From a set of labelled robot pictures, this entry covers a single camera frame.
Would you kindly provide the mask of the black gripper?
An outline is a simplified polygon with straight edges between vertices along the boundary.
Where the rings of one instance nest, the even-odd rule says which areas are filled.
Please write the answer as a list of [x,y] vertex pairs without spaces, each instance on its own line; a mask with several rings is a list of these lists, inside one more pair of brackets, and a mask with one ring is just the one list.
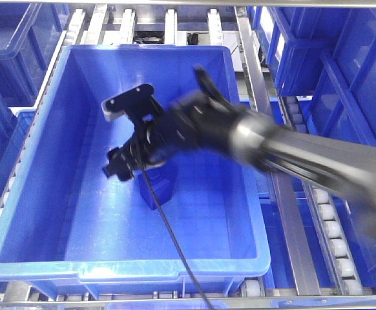
[[178,99],[138,129],[135,138],[108,151],[108,163],[102,168],[107,178],[129,181],[136,171],[161,167],[182,151],[230,154],[229,135],[240,109],[223,97],[204,68],[196,67],[194,74],[198,91]]

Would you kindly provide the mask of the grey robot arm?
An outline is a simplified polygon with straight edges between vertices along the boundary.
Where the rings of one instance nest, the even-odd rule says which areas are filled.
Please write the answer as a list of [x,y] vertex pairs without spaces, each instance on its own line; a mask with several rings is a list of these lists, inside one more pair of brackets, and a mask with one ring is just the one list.
[[207,149],[261,170],[278,169],[352,202],[361,231],[376,239],[376,147],[277,125],[226,100],[203,68],[194,73],[199,89],[168,109],[149,84],[102,103],[108,121],[127,116],[134,125],[131,138],[108,152],[107,176],[127,181],[179,152]]

